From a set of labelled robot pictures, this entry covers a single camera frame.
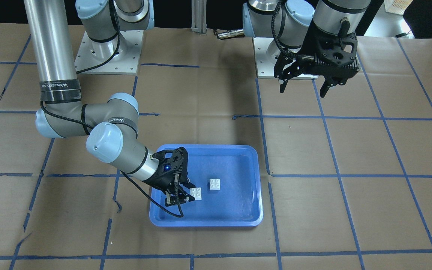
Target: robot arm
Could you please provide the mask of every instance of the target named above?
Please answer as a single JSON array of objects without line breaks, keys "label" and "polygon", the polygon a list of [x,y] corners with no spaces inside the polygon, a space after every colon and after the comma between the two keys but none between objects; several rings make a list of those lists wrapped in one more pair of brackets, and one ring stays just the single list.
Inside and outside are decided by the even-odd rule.
[{"label": "robot arm", "polygon": [[139,106],[133,96],[116,93],[107,103],[81,102],[63,0],[24,3],[41,85],[39,133],[49,138],[89,135],[86,149],[91,154],[163,191],[166,206],[193,201],[180,186],[194,188],[187,178],[186,149],[169,151],[172,157],[166,157],[168,151],[154,153],[138,142]]},{"label": "robot arm", "polygon": [[274,38],[280,51],[274,77],[281,93],[293,77],[322,75],[323,98],[330,87],[346,84],[360,69],[354,31],[370,1],[319,0],[314,10],[304,0],[249,0],[243,7],[244,33]]}]

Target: white block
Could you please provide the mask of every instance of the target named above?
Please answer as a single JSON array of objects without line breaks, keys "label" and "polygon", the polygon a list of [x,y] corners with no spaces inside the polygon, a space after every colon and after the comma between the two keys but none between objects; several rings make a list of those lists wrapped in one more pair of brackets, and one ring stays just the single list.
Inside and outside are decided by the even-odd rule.
[{"label": "white block", "polygon": [[190,194],[197,201],[200,201],[202,199],[202,197],[201,197],[201,188],[200,187],[191,188]]},{"label": "white block", "polygon": [[209,179],[209,190],[219,190],[221,188],[221,182],[218,179]]}]

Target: blue tray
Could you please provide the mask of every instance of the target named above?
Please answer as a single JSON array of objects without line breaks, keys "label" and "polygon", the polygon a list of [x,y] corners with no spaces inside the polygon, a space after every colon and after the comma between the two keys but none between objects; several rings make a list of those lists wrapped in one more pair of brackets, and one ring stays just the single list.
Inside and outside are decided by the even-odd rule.
[{"label": "blue tray", "polygon": [[[162,145],[158,151],[185,147],[187,177],[202,188],[202,200],[181,204],[184,217],[149,206],[149,219],[160,227],[251,227],[263,220],[258,155],[248,145]],[[219,178],[221,190],[210,191],[209,179]],[[151,189],[151,198],[164,205],[166,196]],[[168,207],[178,213],[178,207]]]}]

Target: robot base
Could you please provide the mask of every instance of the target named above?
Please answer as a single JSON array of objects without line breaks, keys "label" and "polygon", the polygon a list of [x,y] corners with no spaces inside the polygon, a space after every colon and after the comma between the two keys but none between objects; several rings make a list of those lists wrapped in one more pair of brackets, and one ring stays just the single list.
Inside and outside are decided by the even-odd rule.
[{"label": "robot base", "polygon": [[[274,67],[276,60],[270,59],[268,55],[268,47],[273,41],[271,37],[254,37],[252,42],[254,44],[254,58],[256,59],[257,76],[260,79],[276,79],[274,77]],[[313,80],[316,79],[315,75],[302,74],[295,80]]]},{"label": "robot base", "polygon": [[[127,48],[122,55],[115,57],[107,64],[93,70],[83,72],[83,74],[115,74],[115,75],[136,75],[139,68],[139,58],[143,46],[143,30],[121,31],[121,42],[125,40],[125,45],[121,44],[120,48]],[[74,61],[76,70],[83,70],[89,67],[99,65],[103,60],[94,57],[91,48],[91,40],[86,32],[81,41],[81,46]]]}]

